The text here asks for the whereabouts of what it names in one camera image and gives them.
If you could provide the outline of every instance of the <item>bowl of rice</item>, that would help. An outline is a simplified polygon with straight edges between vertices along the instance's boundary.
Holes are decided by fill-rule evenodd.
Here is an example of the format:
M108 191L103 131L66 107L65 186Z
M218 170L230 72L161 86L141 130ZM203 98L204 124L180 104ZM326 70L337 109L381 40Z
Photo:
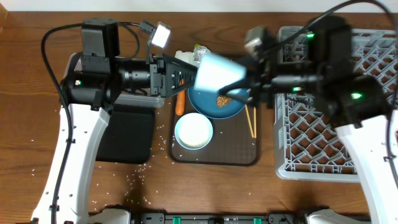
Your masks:
M213 137L213 125L200 113L189 113L182 116L174 128L177 142L189 150L205 147Z

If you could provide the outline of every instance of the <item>green tape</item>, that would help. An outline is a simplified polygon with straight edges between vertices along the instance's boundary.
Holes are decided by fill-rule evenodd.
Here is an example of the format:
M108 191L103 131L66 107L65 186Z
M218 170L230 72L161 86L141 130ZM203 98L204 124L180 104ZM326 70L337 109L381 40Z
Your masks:
M181 218L180 217L174 217L173 218L173 224L181 224Z
M253 219L253 224L261 224L262 220L261 218L254 218Z

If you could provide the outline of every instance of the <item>brown wooden surface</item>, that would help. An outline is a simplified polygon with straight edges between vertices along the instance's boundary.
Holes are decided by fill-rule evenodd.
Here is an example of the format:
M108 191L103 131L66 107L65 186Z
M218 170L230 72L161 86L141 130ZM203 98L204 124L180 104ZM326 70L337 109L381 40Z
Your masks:
M0 35L0 222L28 222L49 174L60 122L58 96L40 55L40 40L49 29L90 17L134 22L146 19L172 27L166 53L190 51L196 43L215 52L243 53L244 35L250 28L264 25L276 34L281 26L302 26L316 15L10 12ZM381 14L345 14L345 17L355 28L391 29ZM143 45L147 36L142 32L138 34ZM132 54L134 39L125 30L120 30L120 37L122 54ZM47 54L59 80L69 56L80 50L79 29L50 37ZM164 124L164 128L155 130L152 144L155 157L151 157L146 170L140 172L145 176L144 184L137 174L135 182L131 177L134 170L144 166L97 162L90 189L91 212L115 203L141 212L152 209L169 213L265 213L319 204L329 205L339 213L368 212L359 184L281 180L275 175L274 112L265 106L261 114L262 134L258 136L262 139L262 157L258 164L252 167L172 164L159 146L162 143L159 136L165 139L168 136L171 110L168 102L157 111L155 125Z

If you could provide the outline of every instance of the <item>brown food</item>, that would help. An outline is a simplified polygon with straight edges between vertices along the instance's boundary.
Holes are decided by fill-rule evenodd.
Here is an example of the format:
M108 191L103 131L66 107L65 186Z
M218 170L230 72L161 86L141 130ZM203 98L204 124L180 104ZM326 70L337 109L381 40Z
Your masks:
M229 98L229 97L219 96L219 97L217 97L217 101L216 102L217 102L217 106L219 108L222 108L222 107L228 105L228 103L230 103L231 101L232 101L232 99Z

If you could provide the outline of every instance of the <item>pair of chopsticks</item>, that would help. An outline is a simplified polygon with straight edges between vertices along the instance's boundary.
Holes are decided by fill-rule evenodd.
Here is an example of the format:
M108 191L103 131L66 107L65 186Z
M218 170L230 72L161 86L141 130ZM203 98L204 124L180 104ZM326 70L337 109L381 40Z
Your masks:
M256 107L254 107L254 112L253 112L253 117L254 117L254 134L253 134L253 129L252 129L252 127L251 127L251 121L250 121L248 106L247 106L247 105L244 105L244 108L246 109L246 116L248 117L248 123L249 123L249 128L250 128L251 137L252 137L252 138L257 138Z

